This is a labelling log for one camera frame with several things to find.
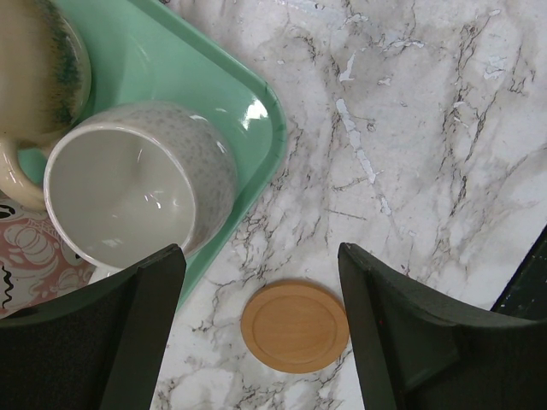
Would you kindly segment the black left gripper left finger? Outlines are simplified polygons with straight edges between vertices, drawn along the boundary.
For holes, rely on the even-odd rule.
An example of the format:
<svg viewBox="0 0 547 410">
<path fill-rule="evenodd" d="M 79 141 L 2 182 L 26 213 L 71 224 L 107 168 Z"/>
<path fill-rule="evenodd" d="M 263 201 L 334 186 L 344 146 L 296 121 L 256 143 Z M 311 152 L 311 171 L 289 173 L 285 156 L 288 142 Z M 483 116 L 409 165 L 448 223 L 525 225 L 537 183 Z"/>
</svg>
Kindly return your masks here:
<svg viewBox="0 0 547 410">
<path fill-rule="evenodd" d="M 186 270 L 177 245 L 1 321 L 3 409 L 148 409 Z"/>
</svg>

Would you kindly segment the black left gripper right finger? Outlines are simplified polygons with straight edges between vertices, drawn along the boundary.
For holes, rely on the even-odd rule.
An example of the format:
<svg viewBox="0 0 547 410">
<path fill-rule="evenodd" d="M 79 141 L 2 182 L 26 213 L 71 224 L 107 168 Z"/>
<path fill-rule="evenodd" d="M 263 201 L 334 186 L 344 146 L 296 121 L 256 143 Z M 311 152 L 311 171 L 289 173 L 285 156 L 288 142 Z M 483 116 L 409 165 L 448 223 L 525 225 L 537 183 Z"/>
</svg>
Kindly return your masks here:
<svg viewBox="0 0 547 410">
<path fill-rule="evenodd" d="M 544 321 L 453 299 L 353 243 L 338 272 L 365 408 L 545 408 Z"/>
</svg>

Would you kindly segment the pink red mug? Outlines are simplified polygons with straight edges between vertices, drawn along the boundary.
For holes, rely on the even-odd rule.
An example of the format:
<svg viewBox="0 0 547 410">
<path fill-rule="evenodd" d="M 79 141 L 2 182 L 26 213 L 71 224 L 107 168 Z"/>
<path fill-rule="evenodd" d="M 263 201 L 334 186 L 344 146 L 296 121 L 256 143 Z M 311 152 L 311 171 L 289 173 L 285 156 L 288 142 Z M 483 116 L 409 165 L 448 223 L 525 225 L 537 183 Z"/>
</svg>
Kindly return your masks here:
<svg viewBox="0 0 547 410">
<path fill-rule="evenodd" d="M 1 317 L 86 286 L 95 267 L 62 240 L 45 211 L 1 195 Z"/>
</svg>

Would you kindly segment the light orange wooden coaster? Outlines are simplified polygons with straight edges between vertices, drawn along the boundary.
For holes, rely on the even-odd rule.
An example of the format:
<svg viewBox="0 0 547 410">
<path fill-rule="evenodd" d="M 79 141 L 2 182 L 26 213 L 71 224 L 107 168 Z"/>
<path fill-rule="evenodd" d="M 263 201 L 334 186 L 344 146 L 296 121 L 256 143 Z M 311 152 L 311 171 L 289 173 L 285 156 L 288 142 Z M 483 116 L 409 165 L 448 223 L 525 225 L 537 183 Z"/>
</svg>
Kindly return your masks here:
<svg viewBox="0 0 547 410">
<path fill-rule="evenodd" d="M 247 302 L 240 330 L 249 351 L 280 372 L 316 372 L 345 350 L 344 305 L 327 288 L 299 279 L 266 285 Z"/>
</svg>

